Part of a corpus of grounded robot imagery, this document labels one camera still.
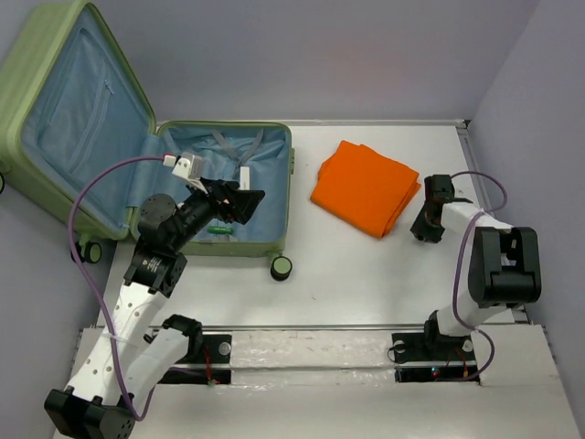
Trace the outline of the aluminium rail across table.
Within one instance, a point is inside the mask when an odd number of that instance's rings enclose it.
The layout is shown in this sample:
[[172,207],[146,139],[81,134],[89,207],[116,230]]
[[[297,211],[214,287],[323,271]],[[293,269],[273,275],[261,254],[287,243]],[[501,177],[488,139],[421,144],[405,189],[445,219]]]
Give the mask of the aluminium rail across table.
[[203,325],[204,332],[234,331],[316,331],[316,330],[422,330],[424,324],[341,324],[341,325],[252,325],[252,326],[217,326]]

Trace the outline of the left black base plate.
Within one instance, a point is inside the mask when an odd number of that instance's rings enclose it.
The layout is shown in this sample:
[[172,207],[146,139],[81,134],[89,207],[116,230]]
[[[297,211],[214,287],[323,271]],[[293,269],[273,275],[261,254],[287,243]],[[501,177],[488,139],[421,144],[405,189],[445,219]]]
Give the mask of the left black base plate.
[[189,351],[168,370],[160,384],[230,385],[232,335],[205,334],[198,353]]

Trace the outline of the white rectangular tube box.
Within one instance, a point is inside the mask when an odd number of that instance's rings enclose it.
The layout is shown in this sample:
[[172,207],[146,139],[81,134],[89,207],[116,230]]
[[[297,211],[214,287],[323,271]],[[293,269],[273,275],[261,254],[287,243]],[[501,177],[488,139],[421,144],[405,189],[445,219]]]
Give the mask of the white rectangular tube box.
[[250,168],[248,166],[239,168],[239,188],[241,190],[250,190]]

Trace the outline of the orange cloth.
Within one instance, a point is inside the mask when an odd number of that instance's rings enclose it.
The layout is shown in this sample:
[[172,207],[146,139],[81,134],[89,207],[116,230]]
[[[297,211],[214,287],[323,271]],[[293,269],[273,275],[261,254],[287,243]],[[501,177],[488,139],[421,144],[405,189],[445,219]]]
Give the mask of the orange cloth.
[[346,140],[325,160],[310,200],[365,234],[389,234],[421,188],[420,174],[367,145]]

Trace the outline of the small green tube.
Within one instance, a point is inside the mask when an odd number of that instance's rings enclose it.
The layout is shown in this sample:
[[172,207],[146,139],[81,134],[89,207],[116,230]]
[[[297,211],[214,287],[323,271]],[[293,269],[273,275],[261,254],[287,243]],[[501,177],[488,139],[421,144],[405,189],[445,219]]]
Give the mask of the small green tube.
[[227,226],[209,226],[207,232],[213,235],[232,235],[234,230]]

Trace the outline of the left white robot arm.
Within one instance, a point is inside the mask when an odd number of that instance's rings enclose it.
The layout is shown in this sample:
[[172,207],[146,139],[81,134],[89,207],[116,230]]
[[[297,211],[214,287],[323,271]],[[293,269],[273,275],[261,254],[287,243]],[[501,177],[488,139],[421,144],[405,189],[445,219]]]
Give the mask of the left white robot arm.
[[140,238],[106,327],[78,372],[53,390],[45,410],[69,438],[127,438],[150,406],[154,387],[180,359],[202,350],[202,325],[172,315],[152,340],[146,331],[186,267],[183,247],[210,221],[246,224],[265,196],[235,181],[202,180],[182,205],[166,194],[141,207]]

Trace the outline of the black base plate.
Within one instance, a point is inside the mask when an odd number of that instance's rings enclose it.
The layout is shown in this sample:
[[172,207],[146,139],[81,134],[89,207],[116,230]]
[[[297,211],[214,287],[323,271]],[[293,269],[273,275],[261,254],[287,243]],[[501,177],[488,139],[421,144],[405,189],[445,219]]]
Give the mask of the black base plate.
[[480,380],[470,337],[431,343],[422,332],[393,333],[387,358],[398,383]]
[[230,385],[232,335],[205,334],[198,353],[189,351],[168,370],[160,384]]

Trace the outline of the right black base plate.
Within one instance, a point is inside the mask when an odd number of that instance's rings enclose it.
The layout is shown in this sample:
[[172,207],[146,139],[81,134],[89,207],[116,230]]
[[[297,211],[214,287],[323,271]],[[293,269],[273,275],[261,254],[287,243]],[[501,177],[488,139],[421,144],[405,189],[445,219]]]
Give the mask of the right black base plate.
[[431,343],[422,332],[393,333],[387,358],[398,383],[480,380],[470,337]]

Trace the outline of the green hard-shell suitcase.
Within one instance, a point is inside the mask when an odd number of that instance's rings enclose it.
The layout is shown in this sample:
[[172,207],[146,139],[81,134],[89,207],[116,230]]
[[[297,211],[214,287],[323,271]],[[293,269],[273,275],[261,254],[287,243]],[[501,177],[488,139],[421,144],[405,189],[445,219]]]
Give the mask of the green hard-shell suitcase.
[[[270,122],[159,123],[97,7],[36,5],[1,67],[1,179],[61,221],[74,221],[72,255],[101,258],[100,240],[137,238],[142,203],[188,196],[158,162],[191,153],[207,179],[236,181],[265,197],[246,225],[214,220],[187,255],[266,257],[271,276],[293,269],[284,253],[294,150],[290,129]],[[213,235],[227,226],[232,235]]]

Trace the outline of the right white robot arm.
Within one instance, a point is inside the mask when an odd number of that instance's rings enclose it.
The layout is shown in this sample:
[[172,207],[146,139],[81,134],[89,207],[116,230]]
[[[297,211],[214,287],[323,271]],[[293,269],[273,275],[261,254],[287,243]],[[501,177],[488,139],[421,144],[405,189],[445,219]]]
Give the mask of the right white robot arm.
[[535,230],[515,227],[456,195],[453,177],[424,178],[424,203],[410,227],[418,241],[436,244],[445,231],[462,234],[451,302],[431,313],[420,337],[422,351],[443,360],[486,320],[541,295]]

